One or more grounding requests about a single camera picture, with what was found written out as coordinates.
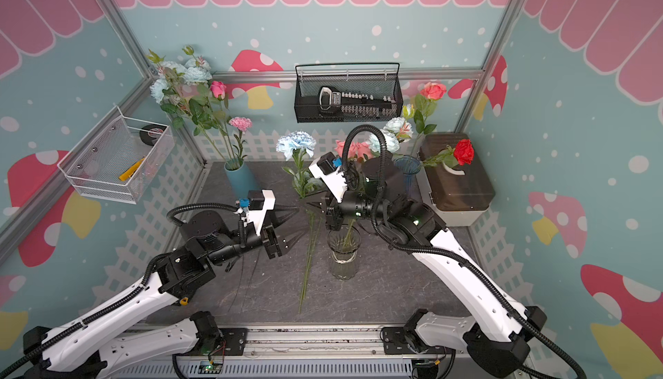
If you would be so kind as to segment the pale blue flower stem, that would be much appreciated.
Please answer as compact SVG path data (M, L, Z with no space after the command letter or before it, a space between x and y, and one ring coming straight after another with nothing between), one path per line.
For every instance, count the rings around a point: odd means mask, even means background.
M302 312L305 300L307 298L308 281L311 273L311 268L313 266L315 248L319 236L319 227L320 227L320 218L316 213L307 212L307 217L309 223L309 233L308 233L309 239L307 246L306 266L300 289L298 313Z

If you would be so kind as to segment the clear glass vase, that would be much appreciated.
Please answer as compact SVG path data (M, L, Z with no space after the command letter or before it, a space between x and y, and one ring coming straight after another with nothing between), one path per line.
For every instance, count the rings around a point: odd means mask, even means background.
M355 225L342 225L338 231L330 231L327 245L331 251L331 275L341 281L352 279L358 272L361 236Z

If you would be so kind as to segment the single blue flower stem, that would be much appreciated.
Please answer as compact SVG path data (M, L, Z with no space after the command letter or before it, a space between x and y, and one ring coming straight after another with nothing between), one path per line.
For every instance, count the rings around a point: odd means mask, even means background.
M253 274L256 270L258 259L259 259L258 256L249 257L249 258L243 256L241 258L240 276L238 279L238 285L235 289L235 292L232 296L231 304L229 306L230 312L232 312L232 309L235 306L238 296L243 292L245 287L251 283L251 277L253 277Z

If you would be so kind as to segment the purple glass vase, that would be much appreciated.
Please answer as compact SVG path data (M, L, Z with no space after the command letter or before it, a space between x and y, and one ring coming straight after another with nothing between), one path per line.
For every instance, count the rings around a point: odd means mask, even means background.
M416 156L403 155L395 159L395 166L403 173L405 189L408 194L412 192L416 176L422 169L421 160Z

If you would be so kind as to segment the double blue carnation stem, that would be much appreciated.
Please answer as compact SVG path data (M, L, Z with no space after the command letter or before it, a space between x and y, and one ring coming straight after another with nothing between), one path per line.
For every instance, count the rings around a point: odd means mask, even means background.
M292 167L283 167L282 169L292 177L292 185L301 199L320 189L321 180L314 178L312 172L305 163L305 157L314 157L314 149L317 142L307 132L291 132L278 139L276 151L287 161L292 161Z

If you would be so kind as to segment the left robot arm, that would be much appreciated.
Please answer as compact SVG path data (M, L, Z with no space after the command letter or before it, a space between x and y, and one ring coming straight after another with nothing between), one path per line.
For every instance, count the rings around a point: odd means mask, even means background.
M203 202L170 210L167 219L180 231L183 246L151 258L133 284L79 318L26 332L22 357L1 376L29 365L26 378L105 378L158 356L212 355L228 341L207 311L150 332L127 336L125 331L163 308L186 306L215 278L217 267L231 268L250 251L285 255L303 234L276 231L299 210L277 204L270 190L251 191L232 205Z

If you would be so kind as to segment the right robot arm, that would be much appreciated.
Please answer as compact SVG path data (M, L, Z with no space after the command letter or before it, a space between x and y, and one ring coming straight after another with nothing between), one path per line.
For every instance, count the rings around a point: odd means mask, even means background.
M500 288L459 244L440 215L407 195L385 132L359 125L348 134L341 154L319 156L309 170L326 187L314 206L325 215L328 229L336 231L352 218L369 220L390 249L423 263L469 311L464 318L417 311L403 329L413 351L440 346L467 353L492 377L505 378L520 370L543 378L545 373L526 364L529 342L536 339L578 378L586 376L581 365L542 332L547 321L543 310L524 306Z

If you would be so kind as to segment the teal ceramic vase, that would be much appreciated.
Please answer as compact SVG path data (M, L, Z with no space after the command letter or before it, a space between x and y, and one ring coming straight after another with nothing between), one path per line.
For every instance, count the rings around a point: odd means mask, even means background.
M226 162L224 171L235 199L245 199L250 191L261 188L247 162Z

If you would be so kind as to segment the flowers in clear vase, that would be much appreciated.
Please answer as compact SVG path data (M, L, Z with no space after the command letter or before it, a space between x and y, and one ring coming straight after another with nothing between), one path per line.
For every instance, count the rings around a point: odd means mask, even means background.
M399 117L392 118L381 128L381 133L384 136L389 152L397 152L402 147L402 144L412 139L414 127L410 123L410 120L413 118L414 109L411 105L405 105Z

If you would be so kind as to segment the bit set tool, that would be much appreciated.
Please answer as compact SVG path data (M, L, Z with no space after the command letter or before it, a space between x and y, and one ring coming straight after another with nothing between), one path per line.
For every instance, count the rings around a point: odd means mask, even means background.
M319 111L324 115L382 118L395 114L397 102L390 96L377 99L372 94L340 92L331 87L319 90Z

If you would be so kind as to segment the brown lid storage box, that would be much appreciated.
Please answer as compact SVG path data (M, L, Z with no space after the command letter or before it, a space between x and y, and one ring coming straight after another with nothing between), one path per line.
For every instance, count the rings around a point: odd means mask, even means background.
M423 166L416 176L423 201L448 226L471 226L485 213L496 191L478 153L469 164Z

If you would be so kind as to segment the red rose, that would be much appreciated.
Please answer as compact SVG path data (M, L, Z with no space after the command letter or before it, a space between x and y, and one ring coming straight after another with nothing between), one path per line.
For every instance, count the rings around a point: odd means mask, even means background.
M475 157L475 150L470 139L459 141L454 147L447 145L437 155L426 159L423 162L425 167L435 167L440 164L448 168L456 168L466 164L472 164Z

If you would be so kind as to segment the black tape roll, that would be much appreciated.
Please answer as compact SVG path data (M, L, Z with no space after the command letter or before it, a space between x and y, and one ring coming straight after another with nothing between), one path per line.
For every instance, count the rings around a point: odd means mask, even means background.
M139 137L144 144L148 146L155 146L164 132L165 129L163 126L150 124L139 130Z

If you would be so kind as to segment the yellow tool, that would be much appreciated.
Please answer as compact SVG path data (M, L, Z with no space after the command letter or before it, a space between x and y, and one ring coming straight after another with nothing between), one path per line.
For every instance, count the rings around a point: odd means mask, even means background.
M127 170L122 173L122 175L119 175L118 179L120 182L128 182L135 174L138 172L139 168L143 165L145 161L145 156L141 158L139 161L131 165Z

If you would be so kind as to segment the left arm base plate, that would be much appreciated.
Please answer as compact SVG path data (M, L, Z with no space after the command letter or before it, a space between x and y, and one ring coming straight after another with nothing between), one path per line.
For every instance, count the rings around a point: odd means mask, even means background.
M217 332L196 332L193 348L178 356L243 356L247 344L247 328L221 328Z

